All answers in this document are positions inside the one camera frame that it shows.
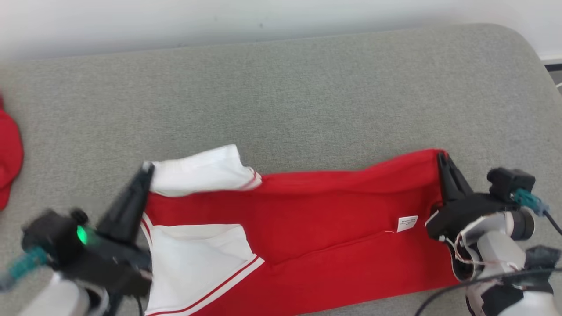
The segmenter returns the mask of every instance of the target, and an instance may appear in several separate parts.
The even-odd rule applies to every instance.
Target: red garment
[[[8,204],[13,179],[20,172],[24,157],[16,123],[4,112],[0,96],[0,210]]]
[[[265,263],[195,312],[178,302],[147,315],[297,315],[456,284],[447,247],[424,226],[441,200],[439,152],[364,171],[263,175],[251,191],[151,194],[152,225],[241,224]],[[414,227],[396,232],[398,218],[413,215]]]

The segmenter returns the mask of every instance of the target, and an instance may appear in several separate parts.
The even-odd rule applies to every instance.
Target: green led indicator
[[[78,228],[76,229],[76,234],[78,235],[78,239],[80,239],[83,244],[88,243],[88,233],[86,232],[84,227],[78,226]]]

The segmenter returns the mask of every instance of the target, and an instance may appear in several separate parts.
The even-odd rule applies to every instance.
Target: garment tag
[[[418,221],[417,215],[398,218],[398,229],[396,230],[396,232],[399,233],[401,231],[405,231],[407,229],[412,228],[417,221]]]

